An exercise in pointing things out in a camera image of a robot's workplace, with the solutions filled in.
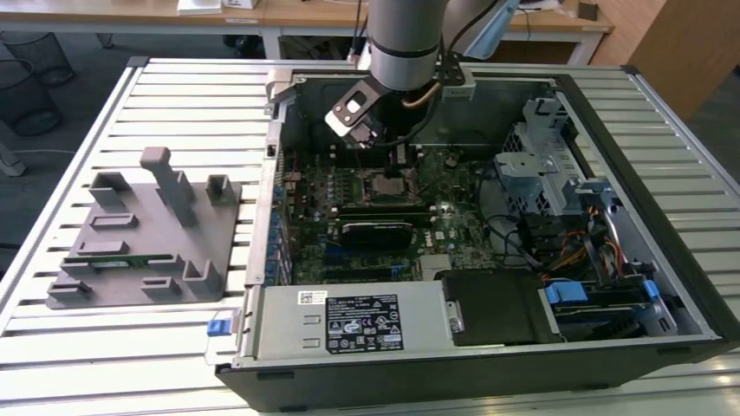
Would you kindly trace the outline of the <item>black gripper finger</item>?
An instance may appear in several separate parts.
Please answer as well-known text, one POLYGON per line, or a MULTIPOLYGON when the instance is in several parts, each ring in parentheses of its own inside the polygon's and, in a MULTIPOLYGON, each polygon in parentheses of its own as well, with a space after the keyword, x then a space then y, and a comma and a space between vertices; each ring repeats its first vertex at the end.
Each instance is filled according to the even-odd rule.
POLYGON ((397 145, 389 152, 388 177, 400 178, 408 162, 408 145, 397 145))

